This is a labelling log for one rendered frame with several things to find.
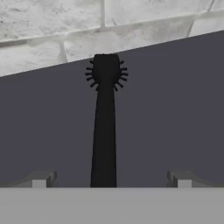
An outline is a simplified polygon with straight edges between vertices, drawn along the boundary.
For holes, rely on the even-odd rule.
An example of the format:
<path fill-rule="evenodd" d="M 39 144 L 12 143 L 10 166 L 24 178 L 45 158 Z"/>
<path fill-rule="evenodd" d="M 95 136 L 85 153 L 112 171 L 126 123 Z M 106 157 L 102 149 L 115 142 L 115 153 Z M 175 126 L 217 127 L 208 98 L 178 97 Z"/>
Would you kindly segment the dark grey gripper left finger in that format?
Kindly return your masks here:
<path fill-rule="evenodd" d="M 0 183 L 0 188 L 17 187 L 17 188 L 49 188 L 53 187 L 57 179 L 56 171 L 33 171 L 27 177 L 10 183 Z"/>

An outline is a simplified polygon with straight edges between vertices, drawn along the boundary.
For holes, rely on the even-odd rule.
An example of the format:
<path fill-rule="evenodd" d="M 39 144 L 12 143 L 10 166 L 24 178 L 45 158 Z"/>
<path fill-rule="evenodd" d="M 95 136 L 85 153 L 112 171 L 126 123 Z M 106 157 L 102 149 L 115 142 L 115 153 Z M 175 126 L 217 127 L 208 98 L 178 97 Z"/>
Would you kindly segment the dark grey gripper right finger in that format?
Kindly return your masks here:
<path fill-rule="evenodd" d="M 177 188 L 223 187 L 224 184 L 204 180 L 189 171 L 168 171 L 167 186 Z"/>

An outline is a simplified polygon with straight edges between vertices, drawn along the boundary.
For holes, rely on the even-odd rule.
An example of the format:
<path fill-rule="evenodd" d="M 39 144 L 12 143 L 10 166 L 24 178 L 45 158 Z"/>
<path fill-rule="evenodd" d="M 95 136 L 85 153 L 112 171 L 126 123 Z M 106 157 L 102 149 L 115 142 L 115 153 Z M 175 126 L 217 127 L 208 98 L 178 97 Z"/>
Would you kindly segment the black dish brush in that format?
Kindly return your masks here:
<path fill-rule="evenodd" d="M 92 188 L 114 188 L 116 183 L 116 86 L 123 87 L 120 80 L 126 81 L 127 67 L 122 67 L 123 60 L 115 53 L 96 54 L 85 73 L 87 81 L 97 86 L 94 140 L 90 186 Z"/>

